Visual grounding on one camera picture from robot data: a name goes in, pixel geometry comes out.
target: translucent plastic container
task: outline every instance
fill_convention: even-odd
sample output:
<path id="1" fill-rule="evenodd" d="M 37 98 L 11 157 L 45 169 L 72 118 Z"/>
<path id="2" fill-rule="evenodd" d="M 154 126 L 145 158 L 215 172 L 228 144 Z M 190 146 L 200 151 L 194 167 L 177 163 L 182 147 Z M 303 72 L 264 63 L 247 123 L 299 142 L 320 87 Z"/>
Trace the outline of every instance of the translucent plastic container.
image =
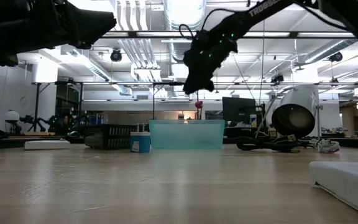
<path id="1" fill-rule="evenodd" d="M 222 120 L 150 120 L 153 149 L 222 149 Z"/>

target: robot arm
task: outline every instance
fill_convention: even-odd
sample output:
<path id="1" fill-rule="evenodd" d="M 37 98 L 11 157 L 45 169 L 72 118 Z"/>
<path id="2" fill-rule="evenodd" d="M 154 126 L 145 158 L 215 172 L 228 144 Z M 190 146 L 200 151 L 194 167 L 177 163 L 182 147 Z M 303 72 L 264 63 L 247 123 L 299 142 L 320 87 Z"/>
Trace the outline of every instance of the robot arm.
<path id="1" fill-rule="evenodd" d="M 183 87 L 185 93 L 191 94 L 200 89 L 213 91 L 213 82 L 210 80 L 213 72 L 221 66 L 230 52 L 237 52 L 236 40 L 244 36 L 254 25 L 293 3 L 308 11 L 310 10 L 307 7 L 319 9 L 329 17 L 341 21 L 346 26 L 346 30 L 358 38 L 358 0 L 318 0 L 314 3 L 312 0 L 263 0 L 248 11 L 227 10 L 233 14 L 225 17 L 210 31 L 202 29 L 197 32 L 193 37 L 191 49 L 185 52 L 183 61 L 189 68 L 189 75 Z"/>

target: wooden floor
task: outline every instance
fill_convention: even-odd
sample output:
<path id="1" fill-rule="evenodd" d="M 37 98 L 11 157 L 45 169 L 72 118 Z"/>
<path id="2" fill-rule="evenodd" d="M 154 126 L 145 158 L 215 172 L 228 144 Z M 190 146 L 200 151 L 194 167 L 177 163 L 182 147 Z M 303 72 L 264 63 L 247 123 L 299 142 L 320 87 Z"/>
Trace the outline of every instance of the wooden floor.
<path id="1" fill-rule="evenodd" d="M 272 151 L 0 150 L 0 223 L 358 223 L 309 184 L 311 161 L 339 154 Z"/>

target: black monitor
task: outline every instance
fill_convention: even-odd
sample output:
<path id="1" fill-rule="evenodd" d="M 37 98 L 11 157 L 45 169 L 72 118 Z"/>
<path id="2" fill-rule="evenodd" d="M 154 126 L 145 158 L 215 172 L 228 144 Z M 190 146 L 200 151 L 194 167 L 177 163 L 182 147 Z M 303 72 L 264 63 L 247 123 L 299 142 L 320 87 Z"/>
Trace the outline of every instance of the black monitor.
<path id="1" fill-rule="evenodd" d="M 254 99 L 223 97 L 223 119 L 225 121 L 250 124 L 250 115 L 257 114 Z"/>

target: white foam block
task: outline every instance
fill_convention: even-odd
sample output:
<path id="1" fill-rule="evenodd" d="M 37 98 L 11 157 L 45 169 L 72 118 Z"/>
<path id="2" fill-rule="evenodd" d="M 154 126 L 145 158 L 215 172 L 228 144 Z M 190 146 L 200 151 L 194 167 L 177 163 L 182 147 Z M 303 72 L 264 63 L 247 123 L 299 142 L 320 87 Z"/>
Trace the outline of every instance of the white foam block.
<path id="1" fill-rule="evenodd" d="M 69 148 L 70 148 L 70 142 L 66 140 L 27 141 L 24 143 L 24 150 L 69 149 Z"/>
<path id="2" fill-rule="evenodd" d="M 358 162 L 311 162 L 312 184 L 358 210 Z"/>

